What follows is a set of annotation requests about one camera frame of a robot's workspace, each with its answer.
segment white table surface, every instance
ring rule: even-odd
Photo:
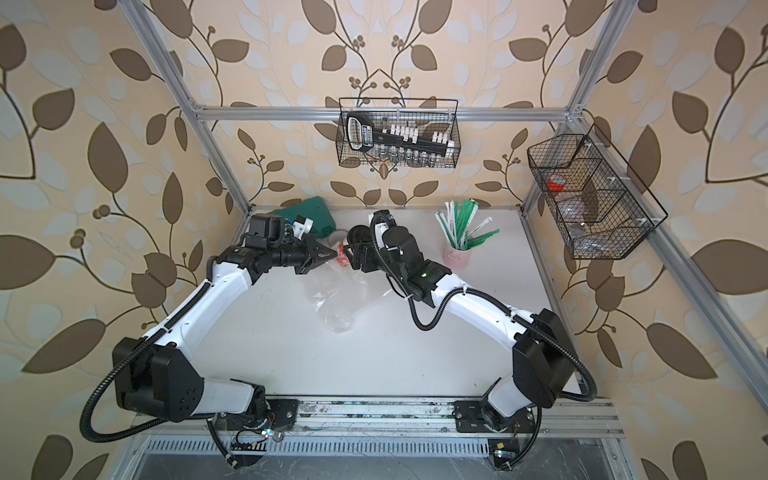
[[[332,210],[337,228],[368,223],[373,210]],[[445,238],[434,210],[393,210],[425,258],[442,262]],[[550,308],[516,210],[481,210],[501,232],[472,252],[456,273],[513,306]],[[388,290],[381,272],[366,280]],[[241,295],[210,331],[192,363],[202,376],[266,386],[268,394],[479,396],[512,373],[511,354],[474,326],[446,313],[436,328],[413,325],[408,303],[388,295],[334,333],[311,307],[293,268],[273,268]],[[435,310],[417,304],[423,323]]]

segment mounting plate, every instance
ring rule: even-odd
[[[479,400],[458,400],[453,402],[453,418],[456,420],[456,431],[459,433],[489,433],[493,432],[482,419]],[[528,410],[520,409],[511,418],[510,424],[518,424],[518,433],[533,433],[536,426],[533,417],[528,418]],[[499,433],[511,433],[508,428]]]

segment wallpaper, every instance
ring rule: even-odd
[[[659,2],[633,16],[585,114],[651,185],[677,239],[763,351],[767,38],[759,0]]]
[[[474,198],[494,207],[518,205],[533,181],[525,149],[551,136],[546,122],[470,122],[459,126],[457,168],[366,161],[341,167],[331,122],[219,125],[217,142],[251,203],[260,207],[290,205],[315,195],[331,207],[434,207],[452,198]],[[218,193],[219,185],[212,177],[211,193]]]
[[[564,107],[607,0],[146,0],[197,103]]]
[[[765,2],[640,1],[585,110],[763,349],[767,24]],[[574,261],[543,202],[529,219],[648,479],[764,478],[768,418],[650,245]]]
[[[118,444],[78,420],[113,346],[183,300],[242,218],[114,3],[0,2],[4,478],[109,473]],[[109,389],[94,426],[133,416]]]

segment red cup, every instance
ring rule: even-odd
[[[565,184],[567,182],[568,181],[565,180],[565,177],[552,174],[547,179],[547,188],[552,192],[561,192],[565,188]]]

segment vent grille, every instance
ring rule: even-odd
[[[240,435],[241,442],[248,442],[256,437]],[[225,440],[229,445],[231,439]],[[246,455],[285,455],[285,456],[402,456],[402,457],[451,457],[485,458],[488,456],[487,439],[425,439],[425,438],[386,438],[370,437],[326,437],[306,439],[287,437],[281,443],[271,440],[259,444],[255,449],[237,453]],[[201,439],[198,435],[163,435],[162,439],[152,439],[147,445],[147,454],[172,455],[219,455],[211,439]]]

